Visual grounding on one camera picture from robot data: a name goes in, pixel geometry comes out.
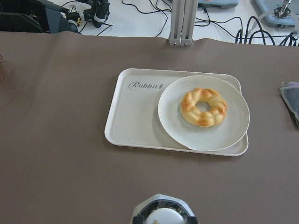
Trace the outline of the tea bottle white cap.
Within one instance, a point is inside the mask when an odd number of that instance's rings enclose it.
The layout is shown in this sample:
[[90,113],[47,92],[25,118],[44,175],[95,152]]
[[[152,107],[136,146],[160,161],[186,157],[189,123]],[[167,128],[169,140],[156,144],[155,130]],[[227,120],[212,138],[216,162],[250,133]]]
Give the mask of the tea bottle white cap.
[[134,208],[130,223],[198,224],[199,221],[185,201],[156,194]]

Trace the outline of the cream rectangular tray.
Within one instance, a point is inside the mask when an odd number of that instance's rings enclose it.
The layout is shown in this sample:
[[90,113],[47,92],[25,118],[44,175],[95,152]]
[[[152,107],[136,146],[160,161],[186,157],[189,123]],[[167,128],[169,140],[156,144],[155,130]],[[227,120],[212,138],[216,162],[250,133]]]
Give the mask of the cream rectangular tray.
[[149,70],[130,68],[117,79],[106,126],[106,139],[119,146],[156,148],[192,153],[239,156],[248,148],[247,131],[234,145],[217,151],[197,151],[175,141],[163,128],[158,116],[158,103],[164,90],[173,82],[188,76],[218,78],[241,94],[239,81],[227,74]]

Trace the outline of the white round plate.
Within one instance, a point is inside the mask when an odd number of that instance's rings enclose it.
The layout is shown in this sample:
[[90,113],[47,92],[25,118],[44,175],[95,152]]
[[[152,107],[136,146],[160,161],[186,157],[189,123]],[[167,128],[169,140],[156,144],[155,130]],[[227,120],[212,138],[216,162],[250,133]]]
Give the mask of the white round plate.
[[[189,124],[180,112],[183,96],[196,87],[219,92],[228,105],[226,117],[213,127]],[[171,83],[158,103],[158,116],[164,130],[178,143],[197,151],[217,151],[237,143],[249,127],[248,105],[241,93],[230,84],[210,76],[195,75]]]

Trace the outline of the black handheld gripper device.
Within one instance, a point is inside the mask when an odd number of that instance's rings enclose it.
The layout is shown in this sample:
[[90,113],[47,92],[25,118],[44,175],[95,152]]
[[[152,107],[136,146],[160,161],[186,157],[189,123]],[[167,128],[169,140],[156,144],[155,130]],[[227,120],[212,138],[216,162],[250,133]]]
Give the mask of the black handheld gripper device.
[[107,0],[78,0],[80,3],[91,7],[79,12],[68,12],[66,19],[73,20],[79,26],[81,21],[91,22],[94,27],[100,28],[109,17],[110,3]]

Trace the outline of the grey folded cloth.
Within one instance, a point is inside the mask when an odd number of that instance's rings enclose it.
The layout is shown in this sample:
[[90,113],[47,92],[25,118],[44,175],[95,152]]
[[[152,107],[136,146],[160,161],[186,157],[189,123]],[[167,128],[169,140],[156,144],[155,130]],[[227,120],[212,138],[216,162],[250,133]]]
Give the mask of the grey folded cloth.
[[282,82],[280,92],[289,110],[294,114],[296,125],[299,127],[299,83]]

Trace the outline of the black equipment box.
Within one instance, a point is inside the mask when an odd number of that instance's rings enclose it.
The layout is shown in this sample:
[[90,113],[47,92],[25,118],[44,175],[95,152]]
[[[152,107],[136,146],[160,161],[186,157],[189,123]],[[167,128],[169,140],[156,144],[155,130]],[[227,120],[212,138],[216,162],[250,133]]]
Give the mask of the black equipment box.
[[2,0],[0,2],[0,30],[7,32],[76,33],[77,26],[62,14],[65,7],[48,0]]

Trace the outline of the aluminium frame post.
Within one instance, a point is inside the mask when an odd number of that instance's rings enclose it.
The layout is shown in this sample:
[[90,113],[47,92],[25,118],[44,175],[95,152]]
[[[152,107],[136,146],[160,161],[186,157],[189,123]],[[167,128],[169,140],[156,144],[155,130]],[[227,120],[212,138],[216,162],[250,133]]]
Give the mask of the aluminium frame post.
[[170,45],[191,46],[197,5],[197,0],[172,1]]

